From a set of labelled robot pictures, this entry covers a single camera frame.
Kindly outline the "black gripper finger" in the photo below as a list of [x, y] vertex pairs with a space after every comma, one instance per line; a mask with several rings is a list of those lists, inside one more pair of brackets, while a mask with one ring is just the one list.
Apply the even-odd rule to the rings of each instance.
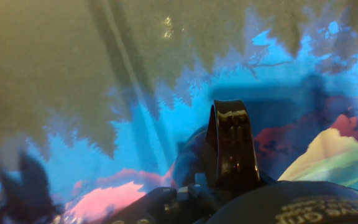
[[206, 176], [195, 174], [195, 183], [174, 189], [159, 187], [110, 215], [104, 224], [202, 224], [216, 211]]

